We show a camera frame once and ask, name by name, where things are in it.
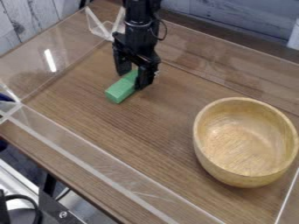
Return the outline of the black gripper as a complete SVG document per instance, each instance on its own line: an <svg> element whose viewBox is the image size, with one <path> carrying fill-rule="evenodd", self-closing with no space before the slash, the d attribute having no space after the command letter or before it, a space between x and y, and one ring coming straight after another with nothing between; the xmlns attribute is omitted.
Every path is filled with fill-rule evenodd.
<svg viewBox="0 0 299 224"><path fill-rule="evenodd" d="M144 89L154 83L155 73L159 71L162 60L155 51L159 25L159 21L150 21L146 24L126 22L126 30L112 33L116 72L123 76L132 70L132 65L138 66L136 90Z"/></svg>

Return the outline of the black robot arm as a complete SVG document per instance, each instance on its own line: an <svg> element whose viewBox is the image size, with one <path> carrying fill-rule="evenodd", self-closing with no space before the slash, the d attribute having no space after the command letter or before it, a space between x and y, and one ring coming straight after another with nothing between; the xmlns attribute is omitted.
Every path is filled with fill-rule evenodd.
<svg viewBox="0 0 299 224"><path fill-rule="evenodd" d="M162 62L155 51L159 39L162 0L123 0L126 8L126 32L112 33L114 58L119 76L138 67L135 90L142 90L154 83L155 73Z"/></svg>

